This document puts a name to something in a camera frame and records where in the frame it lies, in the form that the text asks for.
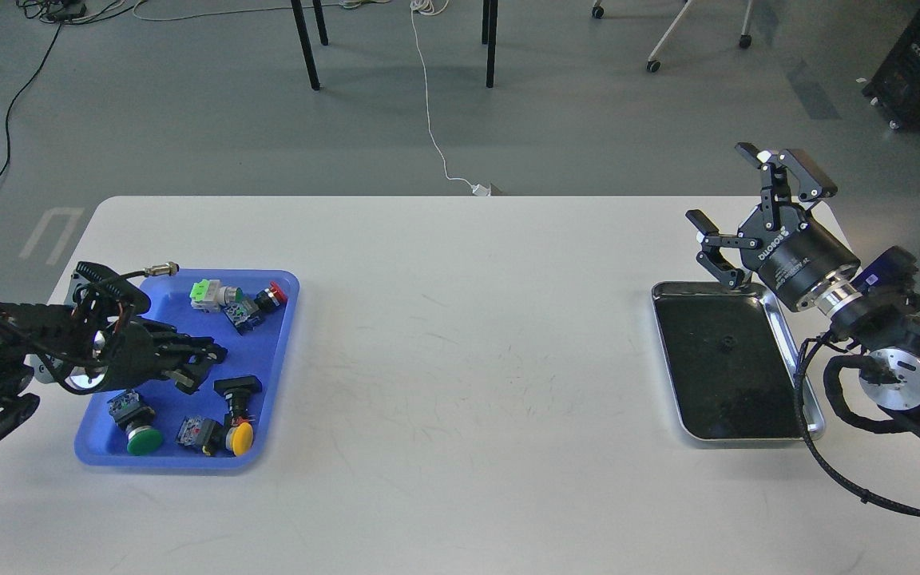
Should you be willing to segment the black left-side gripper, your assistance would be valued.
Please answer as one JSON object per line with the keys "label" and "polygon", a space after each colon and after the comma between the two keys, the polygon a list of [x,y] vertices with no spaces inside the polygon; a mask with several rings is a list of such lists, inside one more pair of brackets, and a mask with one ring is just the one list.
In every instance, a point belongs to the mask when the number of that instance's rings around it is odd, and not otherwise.
{"label": "black left-side gripper", "polygon": [[[164,365],[163,354],[178,367]],[[102,349],[107,365],[98,371],[74,368],[69,375],[70,392],[109,392],[134,389],[148,381],[173,381],[177,390],[194,395],[209,373],[209,363],[223,363],[228,350],[211,336],[169,332],[167,323],[138,320],[119,335],[106,340]]]}

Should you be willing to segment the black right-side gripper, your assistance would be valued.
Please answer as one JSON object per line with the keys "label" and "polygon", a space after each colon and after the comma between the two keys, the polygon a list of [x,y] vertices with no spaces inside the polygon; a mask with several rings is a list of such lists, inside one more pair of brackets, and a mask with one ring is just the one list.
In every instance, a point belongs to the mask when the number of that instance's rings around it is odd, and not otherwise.
{"label": "black right-side gripper", "polygon": [[[735,149],[762,172],[762,190],[773,201],[811,210],[839,192],[802,149],[762,150],[749,142],[738,142]],[[811,299],[810,292],[826,277],[839,273],[850,280],[859,266],[859,258],[799,206],[780,206],[779,226],[773,228],[764,226],[763,211],[755,208],[739,228],[748,239],[757,240],[756,248],[740,252],[741,263],[793,312],[803,310],[802,302]],[[740,248],[741,239],[720,233],[701,210],[685,215],[700,233],[697,261],[723,287],[739,290],[748,285],[748,272],[731,265],[720,251]]]}

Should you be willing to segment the black left-side robot arm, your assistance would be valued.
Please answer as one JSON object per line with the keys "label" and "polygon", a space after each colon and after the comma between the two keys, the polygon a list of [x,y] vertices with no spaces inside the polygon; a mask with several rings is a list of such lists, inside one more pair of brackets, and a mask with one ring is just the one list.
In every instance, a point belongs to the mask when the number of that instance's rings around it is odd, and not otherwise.
{"label": "black left-side robot arm", "polygon": [[200,389],[227,350],[145,318],[151,302],[135,277],[174,276],[173,262],[120,274],[81,261],[65,304],[0,302],[0,441],[39,406],[28,392],[36,375],[74,395],[135,389],[171,379],[185,394]]}

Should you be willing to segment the black right-side robot arm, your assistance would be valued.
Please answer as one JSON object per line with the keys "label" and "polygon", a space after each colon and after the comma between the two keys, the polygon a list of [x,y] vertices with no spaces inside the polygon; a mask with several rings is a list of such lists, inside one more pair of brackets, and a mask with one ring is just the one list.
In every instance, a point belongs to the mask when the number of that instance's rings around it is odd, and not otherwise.
{"label": "black right-side robot arm", "polygon": [[824,394],[847,425],[872,434],[920,439],[920,295],[915,258],[892,247],[870,265],[814,216],[837,185],[802,149],[736,150],[759,171],[759,203],[735,234],[720,233],[700,210],[697,261],[720,284],[740,291],[757,278],[792,312],[820,310],[829,328],[806,339],[792,376],[799,385],[823,347],[847,349],[827,361]]}

